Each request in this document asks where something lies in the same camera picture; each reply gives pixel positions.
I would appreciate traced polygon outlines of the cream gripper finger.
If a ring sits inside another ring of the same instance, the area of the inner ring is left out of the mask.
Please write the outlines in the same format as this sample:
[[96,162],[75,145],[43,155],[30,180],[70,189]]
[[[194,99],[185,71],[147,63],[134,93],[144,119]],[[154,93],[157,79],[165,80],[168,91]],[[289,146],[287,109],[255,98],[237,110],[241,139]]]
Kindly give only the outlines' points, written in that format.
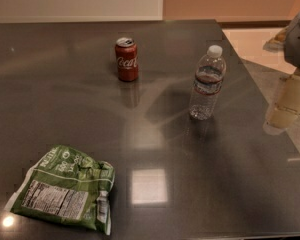
[[280,77],[273,99],[267,109],[264,131],[279,135],[300,117],[300,68],[293,74]]

